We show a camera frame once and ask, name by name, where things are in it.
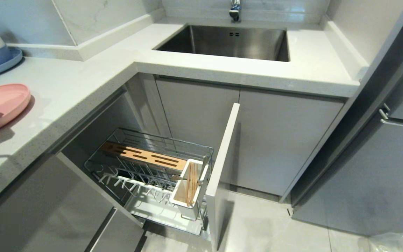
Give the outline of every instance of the refrigerator handle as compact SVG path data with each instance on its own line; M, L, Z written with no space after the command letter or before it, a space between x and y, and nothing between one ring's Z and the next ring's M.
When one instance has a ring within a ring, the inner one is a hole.
M380 120L382 123L394 126L403 126L403 119L389 118L382 109L379 109L379 114L382 116L382 119Z

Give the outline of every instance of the tile floor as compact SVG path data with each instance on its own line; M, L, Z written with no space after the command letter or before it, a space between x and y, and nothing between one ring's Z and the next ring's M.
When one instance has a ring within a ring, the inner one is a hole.
M221 252L367 252L368 239L293 220L290 204L271 197L229 192L231 217ZM150 224L142 252L210 252L198 236Z

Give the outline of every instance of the open cabinet door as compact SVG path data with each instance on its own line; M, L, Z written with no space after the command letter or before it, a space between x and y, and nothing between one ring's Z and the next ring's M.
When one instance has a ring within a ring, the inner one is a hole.
M206 202L209 218L209 232L211 236L212 251L219 249L220 237L222 230L225 230L224 223L227 201L227 187L234 174L233 164L235 157L235 139L238 126L236 125L237 114L240 104L235 103L232 107L231 114L225 129L225 134L220 144L219 153L214 164L214 168L206 188Z

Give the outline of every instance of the dish rack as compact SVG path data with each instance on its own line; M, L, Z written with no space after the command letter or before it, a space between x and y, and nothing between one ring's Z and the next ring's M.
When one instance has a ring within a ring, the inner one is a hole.
M203 192L212 153L208 146L118 128L84 167L133 215L199 235L207 212ZM175 192L188 183L189 165L197 165L200 181L195 200L186 206L176 201Z

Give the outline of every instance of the blue plate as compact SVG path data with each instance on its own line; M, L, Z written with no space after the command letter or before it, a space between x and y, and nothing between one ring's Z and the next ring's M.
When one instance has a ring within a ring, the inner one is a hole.
M10 49L10 53L12 54L13 59L0 64L0 73L4 72L5 70L11 69L23 58L23 52L20 49Z

